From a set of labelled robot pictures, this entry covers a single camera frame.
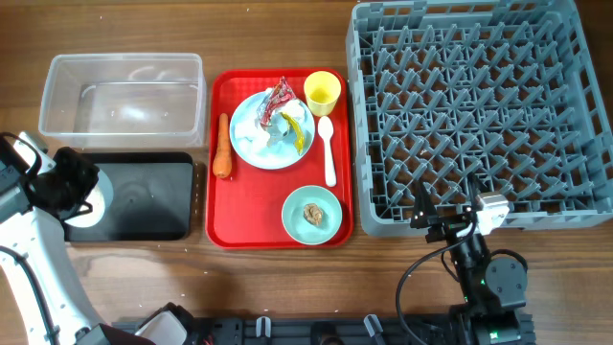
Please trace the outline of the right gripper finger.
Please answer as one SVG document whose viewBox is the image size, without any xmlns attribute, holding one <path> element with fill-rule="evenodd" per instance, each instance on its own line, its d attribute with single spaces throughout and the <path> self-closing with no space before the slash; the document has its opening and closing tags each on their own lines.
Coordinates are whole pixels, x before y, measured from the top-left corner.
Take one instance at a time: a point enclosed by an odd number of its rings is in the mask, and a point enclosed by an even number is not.
<svg viewBox="0 0 613 345">
<path fill-rule="evenodd" d="M 481 211 L 483 206 L 480 204 L 479 195 L 481 193 L 485 193 L 487 191 L 487 187 L 483 184 L 483 182 L 474 172 L 470 172 L 468 174 L 467 186 L 471 209 L 475 211 Z"/>
<path fill-rule="evenodd" d="M 414 212 L 417 217 L 435 217 L 437 215 L 437 211 L 431 200 L 430 194 L 426 190 L 421 180 L 417 180 L 414 183 L 414 197 Z"/>
</svg>

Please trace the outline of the light blue bowl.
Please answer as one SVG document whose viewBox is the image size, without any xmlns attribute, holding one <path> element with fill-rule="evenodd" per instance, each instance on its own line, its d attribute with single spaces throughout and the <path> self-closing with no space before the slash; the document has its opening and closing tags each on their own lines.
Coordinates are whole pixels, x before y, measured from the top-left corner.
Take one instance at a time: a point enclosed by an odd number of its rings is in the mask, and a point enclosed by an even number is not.
<svg viewBox="0 0 613 345">
<path fill-rule="evenodd" d="M 99 171 L 98 182 L 85 201 L 92 206 L 88 214 L 65 220 L 68 225 L 78 228 L 89 228 L 102 220 L 104 212 L 110 207 L 114 197 L 111 180 L 104 171 Z"/>
</svg>

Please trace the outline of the brown food lump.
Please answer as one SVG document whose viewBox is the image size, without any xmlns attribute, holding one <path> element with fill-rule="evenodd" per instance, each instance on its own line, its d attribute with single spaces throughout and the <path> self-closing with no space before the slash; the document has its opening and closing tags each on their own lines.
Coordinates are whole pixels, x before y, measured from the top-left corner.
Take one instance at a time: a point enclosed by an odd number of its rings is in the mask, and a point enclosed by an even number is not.
<svg viewBox="0 0 613 345">
<path fill-rule="evenodd" d="M 319 226 L 323 222 L 323 210 L 315 203 L 309 203 L 304 207 L 304 218 L 314 226 Z"/>
</svg>

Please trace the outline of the teal green bowl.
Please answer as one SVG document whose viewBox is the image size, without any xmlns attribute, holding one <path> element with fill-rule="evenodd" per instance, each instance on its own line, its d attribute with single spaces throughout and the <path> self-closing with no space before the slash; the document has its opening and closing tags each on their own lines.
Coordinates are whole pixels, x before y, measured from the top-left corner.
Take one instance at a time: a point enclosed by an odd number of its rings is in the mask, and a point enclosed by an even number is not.
<svg viewBox="0 0 613 345">
<path fill-rule="evenodd" d="M 305 208 L 314 204 L 323 212 L 319 225 L 310 223 Z M 320 245 L 329 242 L 339 231 L 343 210 L 337 197 L 328 189 L 308 185 L 293 191 L 284 201 L 282 223 L 285 232 L 296 242 Z"/>
</svg>

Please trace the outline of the orange carrot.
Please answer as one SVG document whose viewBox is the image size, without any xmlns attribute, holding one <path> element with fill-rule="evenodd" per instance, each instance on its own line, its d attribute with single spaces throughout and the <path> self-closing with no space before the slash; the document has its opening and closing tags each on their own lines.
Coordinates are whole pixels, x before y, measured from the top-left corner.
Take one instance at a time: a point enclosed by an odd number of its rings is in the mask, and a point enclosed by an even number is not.
<svg viewBox="0 0 613 345">
<path fill-rule="evenodd" d="M 221 113 L 218 118 L 217 146 L 213 162 L 213 174 L 219 178 L 228 177 L 233 168 L 232 146 L 229 136 L 229 118 Z"/>
</svg>

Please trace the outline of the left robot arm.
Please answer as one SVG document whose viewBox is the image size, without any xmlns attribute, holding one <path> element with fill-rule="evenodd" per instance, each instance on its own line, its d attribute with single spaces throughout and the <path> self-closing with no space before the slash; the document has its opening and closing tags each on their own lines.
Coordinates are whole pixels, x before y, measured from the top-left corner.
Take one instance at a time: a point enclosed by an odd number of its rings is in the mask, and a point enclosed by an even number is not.
<svg viewBox="0 0 613 345">
<path fill-rule="evenodd" d="M 1 268 L 31 344 L 193 344 L 198 330 L 168 303 L 132 332 L 107 324 L 67 254 L 65 228 L 92 225 L 113 199 L 104 172 L 70 148 L 49 157 L 26 135 L 1 135 Z"/>
</svg>

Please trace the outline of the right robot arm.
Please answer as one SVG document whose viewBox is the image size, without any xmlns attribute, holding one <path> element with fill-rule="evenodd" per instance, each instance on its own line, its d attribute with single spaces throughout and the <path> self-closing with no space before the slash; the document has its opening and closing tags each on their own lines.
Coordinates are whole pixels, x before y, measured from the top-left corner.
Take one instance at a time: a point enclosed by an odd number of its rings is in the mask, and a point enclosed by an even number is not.
<svg viewBox="0 0 613 345">
<path fill-rule="evenodd" d="M 534 341 L 532 321 L 519 312 L 527 304 L 528 263 L 508 249 L 491 251 L 485 236 L 500 227 L 510 212 L 509 201 L 490 192 L 471 173 L 470 205 L 458 214 L 440 214 L 422 181 L 414 184 L 415 204 L 411 226 L 425 228 L 427 242 L 444 242 L 412 264 L 397 286 L 397 313 L 402 314 L 400 294 L 408 277 L 422 263 L 450 255 L 455 279 L 464 302 L 449 309 L 448 344 L 527 344 Z"/>
</svg>

